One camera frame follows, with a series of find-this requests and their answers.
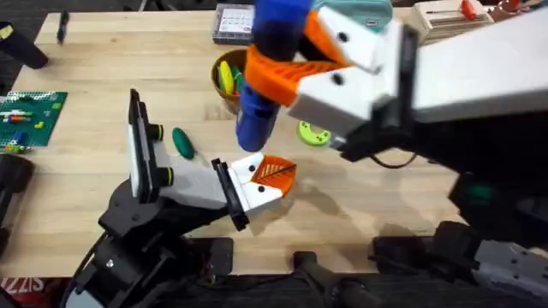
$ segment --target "green marker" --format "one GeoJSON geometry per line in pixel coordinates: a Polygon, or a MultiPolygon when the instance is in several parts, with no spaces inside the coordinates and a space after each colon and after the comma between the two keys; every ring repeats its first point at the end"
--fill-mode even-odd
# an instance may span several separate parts
{"type": "Polygon", "coordinates": [[[235,65],[231,69],[232,76],[234,76],[234,82],[236,85],[236,90],[238,90],[239,93],[241,93],[241,87],[243,86],[243,74],[241,73],[240,69],[235,65]]]}
{"type": "Polygon", "coordinates": [[[185,132],[183,132],[182,129],[175,127],[171,132],[171,136],[173,137],[173,143],[175,143],[175,148],[177,148],[179,154],[186,159],[193,159],[195,150],[185,132]]]}

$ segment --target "blue cylinder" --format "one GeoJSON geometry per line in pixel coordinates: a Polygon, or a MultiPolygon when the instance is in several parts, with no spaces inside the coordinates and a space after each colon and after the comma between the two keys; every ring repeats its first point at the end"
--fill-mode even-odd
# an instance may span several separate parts
{"type": "Polygon", "coordinates": [[[244,82],[236,122],[238,144],[245,151],[260,151],[271,136],[279,104],[260,96],[244,82]]]}
{"type": "MultiPolygon", "coordinates": [[[[253,43],[276,61],[293,61],[299,49],[313,0],[258,0],[253,20],[253,43]]],[[[236,135],[246,151],[260,151],[271,135],[280,105],[257,93],[247,82],[240,96],[236,135]]]]}
{"type": "Polygon", "coordinates": [[[255,4],[253,43],[269,58],[292,61],[299,49],[313,0],[259,0],[255,4]]]}

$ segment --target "green object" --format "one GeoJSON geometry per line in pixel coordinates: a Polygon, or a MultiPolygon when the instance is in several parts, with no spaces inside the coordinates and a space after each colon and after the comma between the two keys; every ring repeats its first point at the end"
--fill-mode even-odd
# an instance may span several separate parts
{"type": "Polygon", "coordinates": [[[301,139],[308,145],[325,145],[329,142],[331,136],[331,133],[325,130],[321,133],[313,132],[310,123],[305,121],[299,122],[297,130],[301,139]]]}
{"type": "Polygon", "coordinates": [[[219,89],[226,92],[226,90],[224,90],[223,77],[221,77],[221,68],[219,67],[217,67],[217,83],[219,84],[219,89]]]}
{"type": "Polygon", "coordinates": [[[175,148],[177,148],[179,154],[186,159],[193,159],[195,150],[185,132],[183,132],[182,129],[175,127],[173,128],[171,135],[173,137],[173,143],[175,143],[175,148]]]}
{"type": "Polygon", "coordinates": [[[10,92],[3,104],[0,104],[0,112],[21,110],[32,112],[31,121],[16,123],[3,122],[0,117],[0,148],[9,144],[17,132],[25,133],[26,146],[46,146],[50,140],[57,118],[61,114],[64,102],[67,98],[66,92],[10,92]],[[41,128],[35,125],[43,122],[41,128]]]}
{"type": "Polygon", "coordinates": [[[236,65],[232,67],[232,77],[234,78],[236,90],[241,93],[241,87],[243,86],[243,74],[236,65]]]}
{"type": "Polygon", "coordinates": [[[376,33],[383,30],[393,14],[390,0],[315,0],[313,9],[319,10],[324,5],[376,33]]]}

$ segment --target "black knob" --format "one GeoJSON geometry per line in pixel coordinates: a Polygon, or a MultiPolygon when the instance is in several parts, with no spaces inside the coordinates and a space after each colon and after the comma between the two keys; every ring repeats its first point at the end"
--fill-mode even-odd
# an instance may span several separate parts
{"type": "Polygon", "coordinates": [[[154,141],[162,141],[164,140],[164,126],[159,124],[149,124],[146,129],[146,134],[148,135],[148,138],[154,141]]]}
{"type": "Polygon", "coordinates": [[[168,187],[173,185],[173,169],[172,168],[157,168],[156,176],[158,184],[161,187],[168,187]]]}

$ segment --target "bolt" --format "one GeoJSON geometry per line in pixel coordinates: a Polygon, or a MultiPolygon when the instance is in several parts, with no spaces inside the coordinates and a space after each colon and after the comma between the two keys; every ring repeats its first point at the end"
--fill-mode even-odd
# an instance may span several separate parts
{"type": "Polygon", "coordinates": [[[343,77],[340,74],[333,74],[331,78],[333,79],[333,82],[335,82],[335,84],[338,86],[342,86],[344,83],[343,77]]]}
{"type": "Polygon", "coordinates": [[[348,42],[348,35],[346,33],[339,33],[337,35],[337,37],[339,38],[339,40],[343,43],[346,43],[348,42]]]}

